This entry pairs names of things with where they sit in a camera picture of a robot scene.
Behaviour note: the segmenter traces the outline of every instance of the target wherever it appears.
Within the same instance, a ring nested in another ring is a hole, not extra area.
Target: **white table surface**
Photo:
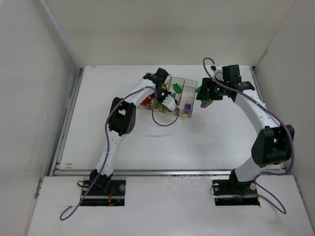
[[[61,222],[59,215],[80,198],[82,179],[44,178],[28,236],[314,235],[293,176],[258,179],[287,215],[263,199],[261,206],[215,206],[209,177],[127,177],[125,206],[81,206]]]
[[[172,76],[206,77],[201,65],[86,66],[62,155],[61,170],[92,170],[105,144],[104,123],[114,97],[131,92],[146,72],[161,67]],[[240,66],[243,81],[253,78]],[[155,113],[163,124],[175,116]],[[225,97],[207,109],[195,101],[192,117],[170,127],[157,126],[151,111],[137,109],[136,126],[127,135],[115,170],[232,170],[251,155],[256,132],[243,111]]]

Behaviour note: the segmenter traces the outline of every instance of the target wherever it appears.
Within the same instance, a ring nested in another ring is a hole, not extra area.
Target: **robotic arm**
[[[250,82],[242,82],[238,65],[222,67],[218,70],[211,66],[214,78],[223,85],[241,91],[252,97],[261,106],[264,104],[258,97]],[[289,139],[283,127],[257,104],[253,104],[245,96],[224,89],[210,78],[204,78],[197,100],[208,102],[209,100],[222,100],[223,96],[230,97],[247,115],[257,132],[257,139],[252,147],[251,157],[240,167],[234,169],[229,180],[215,180],[214,195],[224,197],[226,195],[245,195],[247,188],[253,183],[254,178],[269,169],[272,165],[280,164],[291,157]],[[294,129],[286,126],[293,139]]]
[[[157,101],[161,102],[171,111],[177,108],[175,99],[171,96],[171,92],[165,90],[162,85],[164,84],[169,74],[166,70],[159,68],[155,74],[146,74],[141,83],[131,92],[136,92],[145,87],[154,87],[157,91]],[[102,165],[105,161],[107,154],[107,146],[104,147],[103,154],[96,165],[95,169],[90,173],[90,182],[96,178],[98,173],[100,176],[95,182],[95,186],[107,192],[110,187],[110,180],[114,170],[115,159],[117,158],[118,150],[121,143],[126,137],[126,134],[131,133],[135,126],[136,107],[150,94],[154,93],[153,89],[147,88],[139,93],[136,93],[127,98],[120,107],[113,113],[108,123],[108,136],[109,136],[109,151],[104,168]],[[114,98],[111,111],[121,101],[121,98]]]

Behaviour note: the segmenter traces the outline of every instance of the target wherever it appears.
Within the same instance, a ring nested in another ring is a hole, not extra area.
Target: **purple cable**
[[[269,175],[276,175],[276,176],[284,176],[284,175],[287,175],[291,172],[292,168],[293,168],[293,165],[294,165],[294,145],[293,145],[293,140],[292,140],[292,137],[291,137],[291,134],[288,130],[288,128],[286,127],[286,125],[282,122],[282,120],[277,116],[275,115],[274,113],[270,112],[267,108],[263,107],[261,104],[257,103],[257,101],[255,99],[253,99],[252,97],[248,96],[247,94],[241,92],[241,91],[238,91],[236,89],[233,89],[233,88],[230,88],[228,86],[225,86],[223,84],[221,84],[220,82],[218,82],[215,78],[213,78],[213,76],[211,76],[211,74],[209,73],[209,71],[207,70],[207,67],[206,67],[206,60],[210,60],[212,61],[213,64],[215,64],[215,61],[212,59],[212,58],[204,58],[203,61],[202,61],[202,64],[203,64],[203,68],[205,70],[205,72],[207,73],[207,75],[210,77],[210,79],[215,82],[217,85],[221,86],[222,88],[224,89],[227,89],[227,90],[230,90],[230,91],[233,91],[233,92],[236,92],[236,93],[239,93],[243,96],[245,96],[248,100],[250,100],[251,102],[253,102],[254,104],[256,104],[260,109],[262,109],[264,112],[268,113],[269,115],[271,115],[273,118],[275,118],[279,124],[284,128],[285,132],[286,132],[286,135],[289,139],[289,143],[290,143],[290,148],[291,148],[291,163],[290,163],[290,166],[289,168],[287,169],[287,171],[285,171],[284,173],[273,173],[273,172],[263,172],[264,174],[269,174]],[[286,214],[286,210],[283,206],[283,204],[280,202],[280,200],[275,196],[273,195],[270,191],[268,191],[267,189],[265,189],[264,187],[262,187],[260,184],[258,184],[256,182],[257,178],[259,177],[260,175],[257,175],[254,179],[254,182],[257,186],[259,186],[260,188],[262,188],[263,190],[265,190],[267,193],[269,193],[275,200],[277,200],[277,202],[281,205],[281,207],[283,208],[283,211],[280,210],[275,204],[273,204],[269,199],[265,198],[264,196],[261,196],[259,194],[247,194],[247,195],[242,195],[242,196],[236,196],[236,197],[232,197],[232,198],[225,198],[225,199],[237,199],[237,198],[244,198],[244,197],[249,197],[249,196],[260,196],[262,197],[263,199],[265,199],[266,201],[268,201],[270,204],[272,204],[276,209],[278,209],[281,213],[283,214]]]
[[[63,214],[65,214],[70,208],[72,208],[73,206],[69,206],[67,207],[60,215],[59,219],[61,221],[64,221],[64,220],[67,220],[70,216],[72,216],[74,214],[74,212],[78,209],[78,207],[81,205],[81,203],[83,202],[84,198],[86,197],[86,195],[89,193],[89,191],[91,190],[91,188],[93,187],[93,185],[95,184],[95,182],[97,181],[97,179],[99,178],[100,176],[100,173],[103,171],[104,167],[105,167],[105,163],[107,161],[107,157],[108,157],[108,152],[109,152],[109,137],[108,137],[108,131],[107,131],[107,125],[108,125],[108,122],[109,122],[109,119],[111,118],[111,116],[113,115],[114,111],[116,111],[116,109],[122,104],[122,102],[124,102],[127,98],[141,92],[142,90],[145,90],[145,89],[152,89],[154,90],[154,93],[155,93],[155,101],[154,101],[154,105],[156,103],[156,100],[157,100],[157,96],[158,96],[158,93],[156,91],[156,89],[152,86],[146,86],[146,87],[143,87],[142,89],[139,89],[135,92],[132,92],[130,94],[128,94],[126,97],[124,97],[119,103],[117,103],[117,105],[111,110],[111,112],[109,113],[107,119],[106,119],[106,122],[105,122],[105,136],[106,136],[106,141],[107,141],[107,152],[106,152],[106,156],[105,156],[105,160],[103,162],[103,165],[100,169],[100,171],[98,172],[97,176],[95,177],[95,179],[92,181],[92,183],[90,184],[89,188],[86,190],[86,192],[84,193],[84,195],[82,196],[82,198],[80,199],[80,201],[78,202],[78,204],[75,206],[74,210],[68,215],[66,216],[65,218],[63,218]],[[175,123],[175,121],[178,119],[178,116],[179,116],[179,112],[177,112],[177,117],[176,119],[170,123],[170,124],[159,124],[155,118],[154,118],[154,111],[152,110],[152,118],[153,118],[153,121],[157,124],[157,125],[160,125],[160,126],[170,126],[172,124]]]

